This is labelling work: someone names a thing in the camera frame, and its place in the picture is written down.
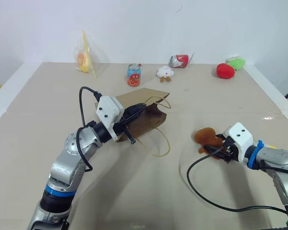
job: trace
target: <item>brown paper bag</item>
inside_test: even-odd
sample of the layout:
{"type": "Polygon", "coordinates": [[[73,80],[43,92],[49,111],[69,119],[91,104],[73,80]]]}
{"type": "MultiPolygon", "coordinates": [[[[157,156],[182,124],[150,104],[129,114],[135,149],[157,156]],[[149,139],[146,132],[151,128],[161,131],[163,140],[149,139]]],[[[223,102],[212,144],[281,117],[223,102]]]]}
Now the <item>brown paper bag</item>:
{"type": "MultiPolygon", "coordinates": [[[[126,109],[132,105],[144,103],[151,96],[159,96],[166,98],[168,95],[169,92],[143,88],[117,96],[116,98],[122,104],[124,109],[126,109]]],[[[128,131],[134,138],[138,138],[140,135],[154,129],[155,127],[159,127],[165,121],[167,114],[161,112],[158,109],[157,104],[155,104],[156,102],[160,103],[161,101],[163,100],[157,97],[151,98],[146,103],[147,107],[145,108],[145,110],[134,121],[128,124],[128,131]]],[[[127,139],[128,138],[126,137],[126,135],[122,134],[117,140],[117,142],[125,141],[127,139]]]]}

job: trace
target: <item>plastic bag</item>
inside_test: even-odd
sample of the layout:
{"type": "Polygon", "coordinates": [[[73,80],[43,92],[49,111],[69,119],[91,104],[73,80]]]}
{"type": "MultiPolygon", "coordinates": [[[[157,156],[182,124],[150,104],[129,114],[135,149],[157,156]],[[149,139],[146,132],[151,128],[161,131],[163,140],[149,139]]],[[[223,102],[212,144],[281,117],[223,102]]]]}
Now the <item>plastic bag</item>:
{"type": "Polygon", "coordinates": [[[96,77],[98,61],[90,47],[85,31],[83,31],[82,37],[79,38],[78,46],[74,51],[74,58],[78,64],[77,69],[79,71],[92,73],[96,77]]]}

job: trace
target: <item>beige tabletop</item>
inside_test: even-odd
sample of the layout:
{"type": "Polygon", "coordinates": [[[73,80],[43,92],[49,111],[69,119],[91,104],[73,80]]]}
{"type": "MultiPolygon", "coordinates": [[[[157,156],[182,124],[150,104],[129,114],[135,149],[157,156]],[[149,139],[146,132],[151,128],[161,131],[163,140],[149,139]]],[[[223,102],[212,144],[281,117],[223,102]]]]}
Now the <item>beige tabletop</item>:
{"type": "MultiPolygon", "coordinates": [[[[116,96],[133,91],[127,64],[101,65],[95,79],[74,64],[44,63],[0,119],[0,230],[23,230],[42,197],[49,170],[65,138],[81,126],[81,86],[116,96]]],[[[155,77],[162,65],[143,65],[141,85],[170,92],[172,109],[160,126],[171,144],[169,155],[152,156],[136,143],[109,141],[90,160],[70,215],[71,230],[267,229],[284,227],[287,216],[273,210],[232,213],[197,197],[186,185],[186,170],[200,155],[191,135],[202,127],[217,133],[241,122],[254,140],[288,150],[288,120],[246,71],[219,79],[214,65],[175,69],[172,82],[155,77]]],[[[95,99],[84,92],[87,121],[97,119],[95,99]]],[[[141,137],[152,151],[167,150],[155,130],[141,137]]],[[[207,159],[191,171],[196,188],[227,207],[283,208],[272,179],[233,162],[207,159]]]]}

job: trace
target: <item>blue ring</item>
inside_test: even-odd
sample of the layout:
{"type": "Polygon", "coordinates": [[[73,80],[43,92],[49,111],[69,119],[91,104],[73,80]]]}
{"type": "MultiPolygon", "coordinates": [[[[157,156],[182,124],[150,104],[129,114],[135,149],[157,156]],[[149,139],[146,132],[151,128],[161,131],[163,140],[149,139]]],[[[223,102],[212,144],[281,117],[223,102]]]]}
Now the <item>blue ring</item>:
{"type": "Polygon", "coordinates": [[[250,169],[253,169],[254,166],[254,162],[257,156],[257,153],[259,152],[259,150],[261,150],[264,147],[263,141],[262,140],[258,140],[258,144],[257,144],[257,148],[255,148],[255,150],[253,151],[249,163],[248,163],[248,167],[250,169]]]}
{"type": "Polygon", "coordinates": [[[50,188],[50,187],[48,186],[48,184],[46,185],[45,190],[46,190],[47,192],[49,192],[51,195],[60,196],[60,197],[69,197],[69,196],[73,196],[73,195],[76,194],[76,191],[64,193],[64,192],[59,192],[59,191],[53,190],[52,188],[50,188]]]}

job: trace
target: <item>white plush toy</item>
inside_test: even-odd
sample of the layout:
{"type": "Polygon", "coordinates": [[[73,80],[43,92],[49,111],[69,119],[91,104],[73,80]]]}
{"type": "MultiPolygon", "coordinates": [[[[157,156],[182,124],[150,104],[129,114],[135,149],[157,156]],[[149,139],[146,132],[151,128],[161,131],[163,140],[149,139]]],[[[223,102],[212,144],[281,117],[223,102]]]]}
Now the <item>white plush toy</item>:
{"type": "Polygon", "coordinates": [[[171,76],[173,75],[174,71],[168,66],[163,66],[157,71],[157,76],[160,78],[160,82],[164,82],[164,80],[171,81],[171,76]]]}

